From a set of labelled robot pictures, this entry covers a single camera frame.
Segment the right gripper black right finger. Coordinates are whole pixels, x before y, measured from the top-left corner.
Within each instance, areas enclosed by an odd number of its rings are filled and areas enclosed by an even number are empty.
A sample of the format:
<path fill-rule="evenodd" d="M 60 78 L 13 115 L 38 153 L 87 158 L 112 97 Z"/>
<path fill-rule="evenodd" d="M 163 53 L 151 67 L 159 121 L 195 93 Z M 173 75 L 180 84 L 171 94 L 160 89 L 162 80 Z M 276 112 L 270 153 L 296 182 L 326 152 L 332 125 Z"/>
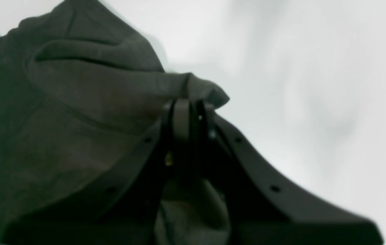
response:
<path fill-rule="evenodd" d="M 202 173 L 224 195 L 230 245 L 382 245 L 368 218 L 339 208 L 289 180 L 211 104 L 195 102 Z"/>

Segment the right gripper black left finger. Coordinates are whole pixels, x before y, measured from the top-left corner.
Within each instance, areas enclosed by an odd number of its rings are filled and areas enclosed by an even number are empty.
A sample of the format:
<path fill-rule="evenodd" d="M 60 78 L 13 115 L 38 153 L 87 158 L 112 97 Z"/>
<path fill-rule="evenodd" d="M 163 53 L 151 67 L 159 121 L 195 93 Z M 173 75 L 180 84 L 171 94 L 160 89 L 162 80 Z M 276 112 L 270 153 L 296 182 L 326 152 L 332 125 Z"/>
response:
<path fill-rule="evenodd" d="M 7 245 L 151 245 L 176 151 L 189 144 L 191 103 L 169 102 L 134 149 L 82 190 L 12 221 Z"/>

